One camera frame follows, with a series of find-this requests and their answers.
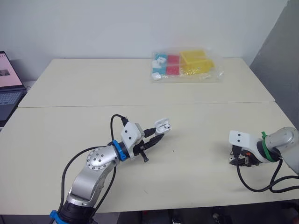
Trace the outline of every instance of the gray wall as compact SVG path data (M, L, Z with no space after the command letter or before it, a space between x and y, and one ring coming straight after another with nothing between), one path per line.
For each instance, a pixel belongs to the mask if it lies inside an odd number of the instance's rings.
M299 0L287 3L250 68L299 128Z

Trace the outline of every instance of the yellow block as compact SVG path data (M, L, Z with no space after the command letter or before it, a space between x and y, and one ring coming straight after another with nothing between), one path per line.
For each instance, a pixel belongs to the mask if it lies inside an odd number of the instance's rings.
M180 64L185 75L206 73L214 67L213 61L206 57L203 50L182 51L180 55Z

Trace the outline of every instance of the white bracket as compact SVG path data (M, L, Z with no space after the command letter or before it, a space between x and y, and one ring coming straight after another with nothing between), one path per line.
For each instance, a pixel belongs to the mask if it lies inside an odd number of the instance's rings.
M156 135L166 134L171 130L168 118L162 118L155 122Z
M252 134L243 133L239 131L230 131L228 141L230 144L235 146L242 147L242 150L245 149L251 152L260 162L268 163L270 162L264 158L257 149L257 142L263 139L258 138Z
M121 139L131 159L134 158L133 147L144 138L144 132L138 123L128 122L121 132Z

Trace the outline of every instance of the floor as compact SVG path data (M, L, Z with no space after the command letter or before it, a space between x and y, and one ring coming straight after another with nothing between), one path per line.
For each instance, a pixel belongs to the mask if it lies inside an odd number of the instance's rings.
M230 216L233 224L292 224L299 200L223 207L179 209L182 224L215 224L213 213ZM169 224L169 210L100 213L99 224ZM1 216L0 224L47 224L48 216Z

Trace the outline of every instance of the red block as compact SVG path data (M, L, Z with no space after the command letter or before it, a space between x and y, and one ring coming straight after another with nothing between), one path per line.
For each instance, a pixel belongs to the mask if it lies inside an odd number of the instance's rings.
M167 63L168 64L179 64L179 56L177 56L177 55L168 55Z
M167 66L166 74L167 75L175 75L175 76L179 75L178 65L177 66Z
M166 74L175 76L179 75L179 56L168 55Z

